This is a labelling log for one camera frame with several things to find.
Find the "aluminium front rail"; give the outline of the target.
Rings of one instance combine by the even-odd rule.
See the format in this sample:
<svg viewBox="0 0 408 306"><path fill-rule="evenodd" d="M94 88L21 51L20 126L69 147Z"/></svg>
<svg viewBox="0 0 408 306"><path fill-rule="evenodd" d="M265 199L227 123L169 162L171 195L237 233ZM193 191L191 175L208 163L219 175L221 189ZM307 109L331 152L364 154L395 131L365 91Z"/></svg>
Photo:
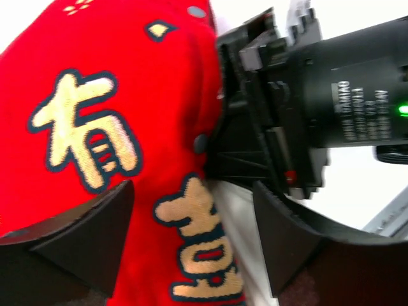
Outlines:
<svg viewBox="0 0 408 306"><path fill-rule="evenodd" d="M363 231L407 240L407 194L406 187L364 226Z"/></svg>

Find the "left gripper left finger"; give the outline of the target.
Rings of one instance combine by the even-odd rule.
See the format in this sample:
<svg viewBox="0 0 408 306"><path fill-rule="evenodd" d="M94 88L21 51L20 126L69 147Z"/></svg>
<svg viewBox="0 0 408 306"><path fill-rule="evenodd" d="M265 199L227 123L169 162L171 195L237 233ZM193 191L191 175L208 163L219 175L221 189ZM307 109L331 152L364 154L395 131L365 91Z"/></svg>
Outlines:
<svg viewBox="0 0 408 306"><path fill-rule="evenodd" d="M1 305L106 305L135 190L123 181L91 201L1 237Z"/></svg>

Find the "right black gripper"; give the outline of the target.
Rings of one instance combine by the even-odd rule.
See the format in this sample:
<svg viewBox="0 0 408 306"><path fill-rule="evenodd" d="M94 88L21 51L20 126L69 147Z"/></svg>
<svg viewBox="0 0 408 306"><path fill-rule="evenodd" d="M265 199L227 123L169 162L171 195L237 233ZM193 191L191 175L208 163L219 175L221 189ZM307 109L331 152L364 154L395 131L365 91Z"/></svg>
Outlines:
<svg viewBox="0 0 408 306"><path fill-rule="evenodd" d="M325 40L313 14L277 36L268 8L218 37L217 51L209 179L305 199L323 185L330 148L372 146L380 162L407 164L406 17Z"/></svg>

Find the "white pillow insert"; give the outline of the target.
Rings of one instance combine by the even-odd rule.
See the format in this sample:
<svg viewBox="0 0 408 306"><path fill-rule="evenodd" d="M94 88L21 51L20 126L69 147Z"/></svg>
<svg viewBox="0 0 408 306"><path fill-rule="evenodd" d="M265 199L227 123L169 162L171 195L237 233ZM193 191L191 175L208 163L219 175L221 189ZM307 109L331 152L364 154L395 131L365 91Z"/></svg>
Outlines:
<svg viewBox="0 0 408 306"><path fill-rule="evenodd" d="M265 260L256 223L252 192L229 182L207 182L224 229L233 246L244 280L247 305L273 306Z"/></svg>

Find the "red printed pillowcase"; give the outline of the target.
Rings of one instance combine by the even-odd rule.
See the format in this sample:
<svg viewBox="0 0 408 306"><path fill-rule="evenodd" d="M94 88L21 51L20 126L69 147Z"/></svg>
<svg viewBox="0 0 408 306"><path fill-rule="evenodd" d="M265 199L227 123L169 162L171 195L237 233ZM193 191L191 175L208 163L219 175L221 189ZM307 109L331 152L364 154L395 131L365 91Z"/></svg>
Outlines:
<svg viewBox="0 0 408 306"><path fill-rule="evenodd" d="M203 183L221 110L208 1L53 1L1 54L1 233L130 180L109 305L245 305Z"/></svg>

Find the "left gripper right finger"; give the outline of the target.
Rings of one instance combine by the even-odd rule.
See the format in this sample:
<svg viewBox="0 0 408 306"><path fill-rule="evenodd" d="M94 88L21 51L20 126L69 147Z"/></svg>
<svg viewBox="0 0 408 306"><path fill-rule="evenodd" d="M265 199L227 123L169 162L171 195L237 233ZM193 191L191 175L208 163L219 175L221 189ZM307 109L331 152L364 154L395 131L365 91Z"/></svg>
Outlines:
<svg viewBox="0 0 408 306"><path fill-rule="evenodd" d="M333 221L255 182L272 296L280 305L406 305L407 241Z"/></svg>

